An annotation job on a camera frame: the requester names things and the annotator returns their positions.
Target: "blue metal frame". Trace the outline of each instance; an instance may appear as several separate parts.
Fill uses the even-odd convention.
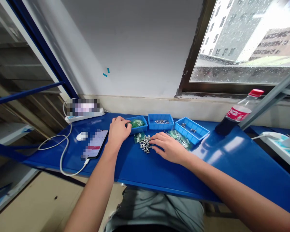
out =
[[[16,100],[16,99],[19,99],[19,98],[22,98],[22,97],[25,97],[25,96],[28,96],[28,95],[31,95],[31,94],[34,94],[37,92],[47,90],[47,89],[51,89],[53,87],[56,87],[56,86],[62,85],[62,84],[63,84],[63,81],[57,82],[54,84],[50,84],[50,85],[46,85],[46,86],[42,86],[42,87],[39,87],[36,89],[32,89],[32,90],[28,90],[28,91],[24,91],[24,92],[20,92],[20,93],[15,93],[15,94],[12,94],[12,95],[9,95],[6,97],[2,97],[2,98],[0,98],[0,104],[7,103],[9,101]]]
[[[55,74],[56,78],[59,82],[53,83],[47,86],[42,86],[36,89],[24,91],[21,93],[12,94],[6,97],[0,98],[0,104],[7,103],[12,100],[16,100],[34,93],[38,93],[56,86],[61,85],[64,90],[67,92],[70,98],[77,98],[79,99],[77,93],[75,92],[74,88],[72,87],[71,83],[69,82],[68,78],[66,77],[65,73],[63,72],[62,68],[60,67],[58,61],[56,60],[54,54],[52,53],[51,49],[47,45],[45,39],[43,38],[41,32],[39,31],[38,27],[36,26],[35,22],[33,21],[32,17],[30,16],[28,10],[26,9],[25,5],[21,0],[6,0],[7,3],[10,5],[14,13],[16,14],[19,21],[24,26],[25,30],[29,34],[30,38],[42,54],[43,58],[46,60],[47,64],[50,66],[51,70]],[[14,159],[18,162],[23,162],[27,159],[27,156],[15,151],[19,149],[30,149],[36,148],[37,145],[31,146],[5,146],[0,144],[0,154]]]
[[[79,99],[40,30],[21,0],[6,0],[70,98]]]

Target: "phone screen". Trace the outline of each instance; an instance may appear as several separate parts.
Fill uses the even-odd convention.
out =
[[[95,132],[94,137],[91,138],[90,143],[84,151],[84,156],[86,159],[96,159],[99,157],[108,133],[108,130],[100,130]]]

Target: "blue plastic tray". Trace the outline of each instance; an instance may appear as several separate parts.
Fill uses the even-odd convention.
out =
[[[147,126],[148,126],[148,124],[147,124],[147,122],[146,122],[146,119],[144,118],[144,116],[136,116],[136,117],[132,117],[132,118],[127,118],[126,120],[130,120],[130,121],[132,121],[133,119],[140,119],[140,120],[142,120],[146,125],[145,126],[140,126],[140,127],[136,127],[136,128],[132,128],[131,129],[131,135],[132,134],[136,134],[136,133],[141,133],[141,132],[143,132],[143,131],[147,131]]]
[[[185,128],[181,126],[182,123],[186,123]],[[209,134],[209,130],[186,117],[175,122],[175,130],[185,136],[194,145]]]
[[[169,124],[158,124],[155,120],[168,120]],[[170,114],[149,114],[148,125],[150,130],[171,130],[174,127],[174,121]]]

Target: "gray pants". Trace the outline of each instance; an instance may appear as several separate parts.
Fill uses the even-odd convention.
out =
[[[127,187],[104,231],[123,225],[158,224],[180,232],[199,232],[204,231],[203,214],[199,201]]]

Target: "hand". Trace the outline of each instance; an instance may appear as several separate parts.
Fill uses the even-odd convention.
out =
[[[149,141],[150,144],[156,144],[164,149],[153,146],[152,148],[162,156],[162,158],[172,162],[183,165],[190,153],[174,138],[168,136],[163,132],[159,132],[152,136]]]
[[[123,141],[130,135],[132,125],[129,120],[125,120],[121,116],[112,119],[110,124],[108,143],[112,146],[121,146]]]

